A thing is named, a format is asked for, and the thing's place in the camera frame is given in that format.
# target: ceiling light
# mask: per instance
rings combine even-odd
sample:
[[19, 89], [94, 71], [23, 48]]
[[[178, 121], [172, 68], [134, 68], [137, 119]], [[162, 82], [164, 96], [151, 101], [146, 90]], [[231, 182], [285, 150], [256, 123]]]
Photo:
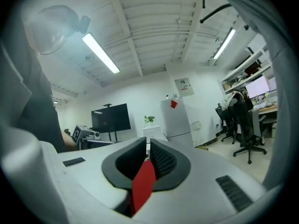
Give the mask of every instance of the ceiling light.
[[107, 53], [97, 43], [97, 41], [90, 33], [83, 36], [82, 40], [114, 74], [120, 72], [120, 70], [117, 68], [114, 62], [110, 59]]
[[227, 37], [225, 38], [224, 43], [221, 45], [220, 49], [216, 52], [213, 59], [217, 59], [221, 55], [221, 53], [224, 51], [224, 49], [229, 44], [230, 40], [233, 38], [234, 34], [235, 34], [235, 29], [231, 29], [230, 32], [228, 33]]

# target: refrigerator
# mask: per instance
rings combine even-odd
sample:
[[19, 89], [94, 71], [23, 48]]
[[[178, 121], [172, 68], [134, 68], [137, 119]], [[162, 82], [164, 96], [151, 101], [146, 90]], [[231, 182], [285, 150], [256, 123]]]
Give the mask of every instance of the refrigerator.
[[190, 124], [184, 102], [179, 98], [161, 101], [166, 136], [169, 141], [193, 147]]

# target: red sticker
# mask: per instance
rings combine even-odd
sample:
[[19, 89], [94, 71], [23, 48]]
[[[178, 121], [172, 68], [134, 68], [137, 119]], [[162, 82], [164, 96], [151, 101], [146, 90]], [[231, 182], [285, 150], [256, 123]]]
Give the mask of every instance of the red sticker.
[[171, 101], [171, 105], [170, 105], [170, 107], [171, 108], [175, 108], [175, 107], [177, 107], [177, 102], [175, 102], [175, 101]]

